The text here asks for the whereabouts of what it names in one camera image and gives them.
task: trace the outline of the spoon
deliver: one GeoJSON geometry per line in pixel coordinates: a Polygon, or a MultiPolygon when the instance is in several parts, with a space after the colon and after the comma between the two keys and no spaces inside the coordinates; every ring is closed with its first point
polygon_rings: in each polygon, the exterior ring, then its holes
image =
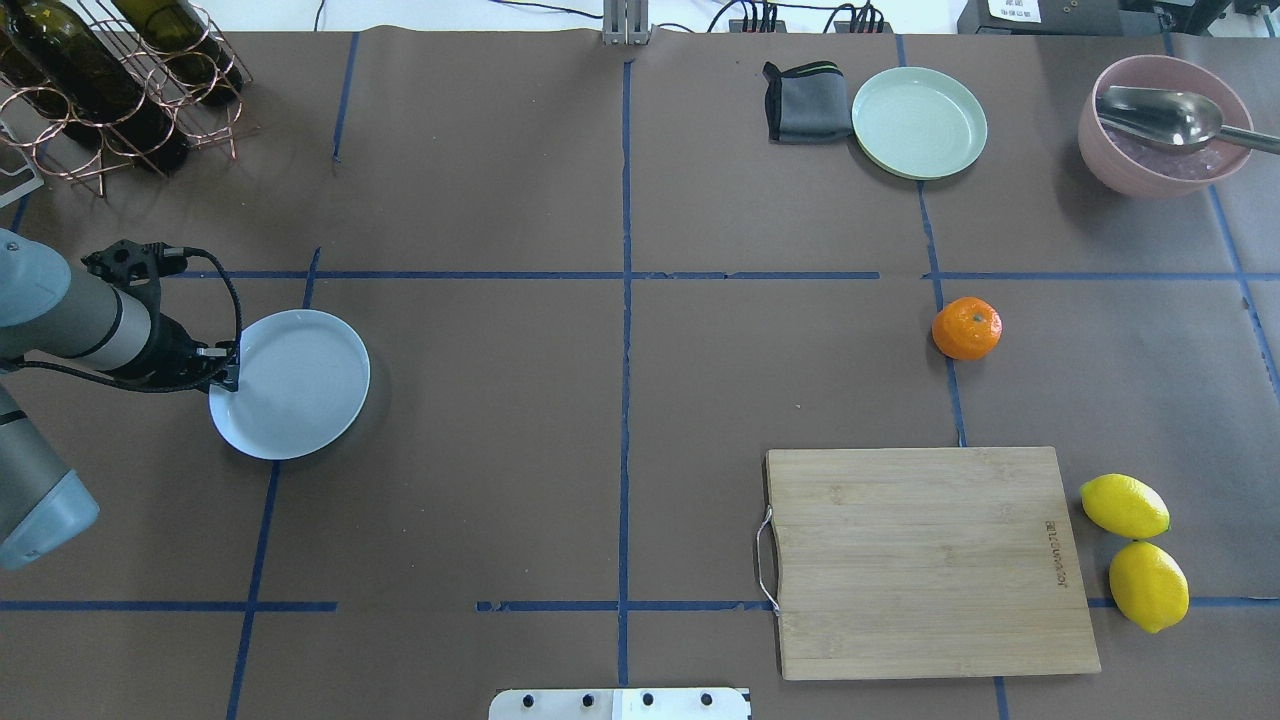
{"type": "Polygon", "coordinates": [[[1215,137],[1280,155],[1280,137],[1222,124],[1222,109],[1196,92],[1112,85],[1097,100],[1102,124],[1181,152],[1215,137]]]}

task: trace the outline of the pink bowl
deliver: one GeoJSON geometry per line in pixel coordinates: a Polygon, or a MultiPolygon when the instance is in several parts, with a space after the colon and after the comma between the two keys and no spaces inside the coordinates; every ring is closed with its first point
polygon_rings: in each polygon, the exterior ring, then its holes
{"type": "Polygon", "coordinates": [[[1213,174],[1204,179],[1169,177],[1139,165],[1116,147],[1098,120],[1094,100],[1112,85],[1198,92],[1222,108],[1225,124],[1253,129],[1253,120],[1240,97],[1213,73],[1187,60],[1165,55],[1125,58],[1102,70],[1093,83],[1089,96],[1084,99],[1078,131],[1084,164],[1111,190],[1134,197],[1178,197],[1235,173],[1249,159],[1249,150],[1215,140],[1210,142],[1210,149],[1216,150],[1222,161],[1213,174]]]}

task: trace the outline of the wine bottle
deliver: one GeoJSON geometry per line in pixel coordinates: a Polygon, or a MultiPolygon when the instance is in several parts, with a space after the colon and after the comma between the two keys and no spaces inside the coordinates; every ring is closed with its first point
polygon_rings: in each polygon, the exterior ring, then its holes
{"type": "Polygon", "coordinates": [[[56,0],[0,1],[14,46],[72,101],[78,117],[111,126],[104,132],[109,146],[123,154],[141,152],[134,164],[142,168],[169,174],[182,167],[191,147],[187,137],[83,18],[56,0]]]}
{"type": "MultiPolygon", "coordinates": [[[[45,77],[45,73],[40,72],[40,68],[36,65],[32,65],[31,60],[23,56],[13,46],[13,42],[9,41],[9,36],[4,33],[6,18],[4,6],[0,5],[0,81],[4,81],[5,85],[14,90],[47,86],[49,78],[45,77]]],[[[51,90],[24,92],[22,99],[46,120],[61,122],[70,114],[67,100],[51,90]]],[[[102,136],[96,128],[83,126],[76,120],[68,120],[63,126],[63,135],[74,140],[77,145],[90,152],[96,152],[99,146],[102,145],[102,136]]]]}
{"type": "Polygon", "coordinates": [[[205,105],[225,105],[244,87],[244,78],[187,0],[111,0],[142,40],[163,54],[175,78],[205,105]],[[218,78],[216,67],[224,73],[218,78]]]}

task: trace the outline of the gray folded cloth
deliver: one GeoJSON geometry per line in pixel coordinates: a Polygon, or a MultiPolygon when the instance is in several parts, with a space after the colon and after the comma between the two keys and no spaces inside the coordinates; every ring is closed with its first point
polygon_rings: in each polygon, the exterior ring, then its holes
{"type": "Polygon", "coordinates": [[[854,133],[849,86],[829,60],[808,63],[782,72],[764,64],[769,88],[764,115],[769,140],[782,143],[838,142],[854,133]]]}

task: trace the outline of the cutting board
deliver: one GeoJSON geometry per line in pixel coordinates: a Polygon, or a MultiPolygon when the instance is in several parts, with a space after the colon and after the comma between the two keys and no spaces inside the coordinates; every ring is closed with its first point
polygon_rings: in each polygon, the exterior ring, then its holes
{"type": "Polygon", "coordinates": [[[765,465],[787,680],[1101,670],[1052,447],[765,465]]]}

